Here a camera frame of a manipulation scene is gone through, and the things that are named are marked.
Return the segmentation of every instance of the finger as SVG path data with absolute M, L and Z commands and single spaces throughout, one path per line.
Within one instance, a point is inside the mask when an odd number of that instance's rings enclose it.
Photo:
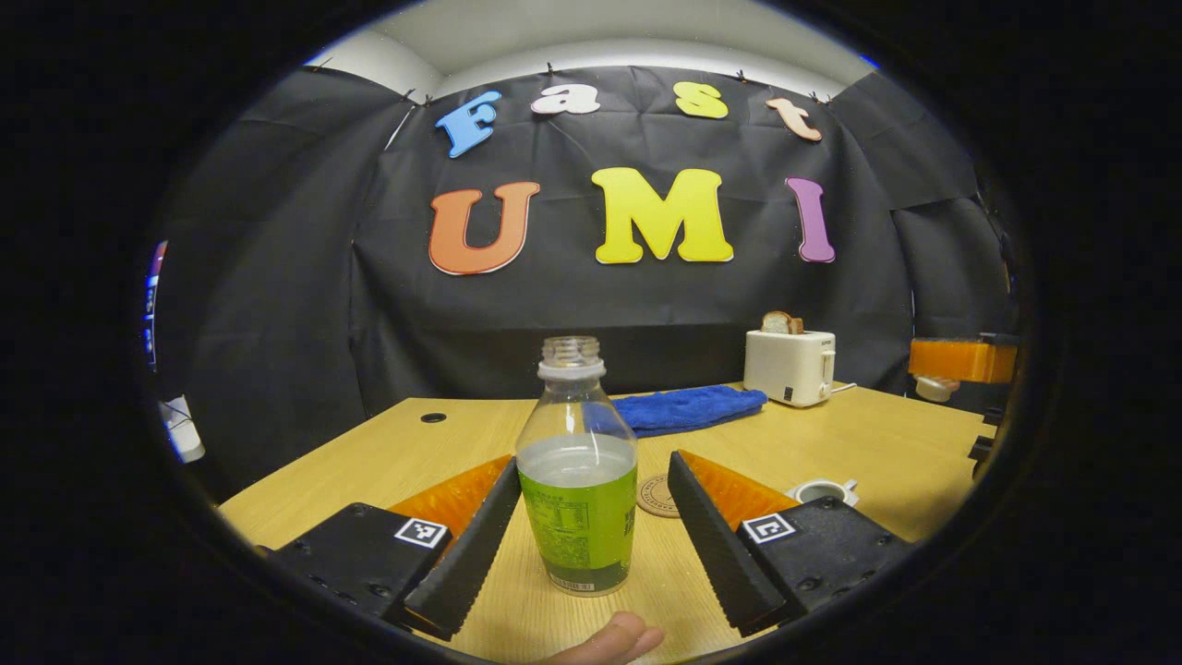
M 580 645 L 560 651 L 543 665 L 587 665 L 626 663 L 622 657 L 644 635 L 644 620 L 631 612 L 617 612 L 593 635 Z
M 662 641 L 664 641 L 664 631 L 657 628 L 656 626 L 645 628 L 644 633 L 641 634 L 641 638 L 636 640 L 635 645 L 632 645 L 632 648 L 628 650 L 628 653 L 625 653 L 619 661 L 631 663 L 632 660 L 636 660 L 660 646 Z

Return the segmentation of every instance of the white mug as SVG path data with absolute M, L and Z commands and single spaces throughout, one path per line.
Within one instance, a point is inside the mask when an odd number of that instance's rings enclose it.
M 838 485 L 832 481 L 817 478 L 816 481 L 801 483 L 785 494 L 800 503 L 808 503 L 823 497 L 834 497 L 840 500 L 845 506 L 853 508 L 853 504 L 858 503 L 858 495 L 853 494 L 853 488 L 857 487 L 858 482 L 853 480 L 847 481 L 844 485 Z

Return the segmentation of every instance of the white ceiling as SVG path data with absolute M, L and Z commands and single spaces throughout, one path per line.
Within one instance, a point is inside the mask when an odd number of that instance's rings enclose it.
M 427 0 L 371 30 L 443 76 L 544 46 L 622 38 L 735 48 L 846 85 L 872 70 L 842 44 L 753 0 Z

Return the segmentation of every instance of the letter m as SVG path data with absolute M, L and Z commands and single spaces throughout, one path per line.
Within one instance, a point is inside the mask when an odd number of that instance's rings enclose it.
M 591 174 L 603 188 L 606 208 L 604 243 L 595 252 L 599 262 L 636 262 L 644 249 L 632 240 L 632 222 L 652 254 L 664 260 L 682 222 L 686 236 L 677 255 L 688 261 L 728 261 L 735 252 L 722 235 L 719 214 L 719 174 L 688 168 L 677 174 L 664 198 L 635 168 L 605 168 Z

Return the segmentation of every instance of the wooden table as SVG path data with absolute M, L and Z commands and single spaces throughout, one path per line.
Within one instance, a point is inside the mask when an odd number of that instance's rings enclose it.
M 349 503 L 385 508 L 513 452 L 533 406 L 408 399 L 243 490 L 221 506 L 222 515 L 247 541 L 279 548 Z M 420 420 L 435 412 L 447 419 Z M 785 491 L 813 478 L 855 478 L 857 509 L 915 541 L 968 494 L 967 455 L 978 435 L 994 435 L 979 415 L 855 387 L 810 409 L 768 403 L 725 425 L 641 439 L 638 478 L 667 471 L 678 449 Z M 495 661 L 532 660 L 583 641 L 617 609 L 665 630 L 664 643 L 638 663 L 684 660 L 743 641 L 727 625 L 680 520 L 637 510 L 632 547 L 621 591 L 569 596 L 547 581 L 519 502 L 467 622 L 447 644 Z

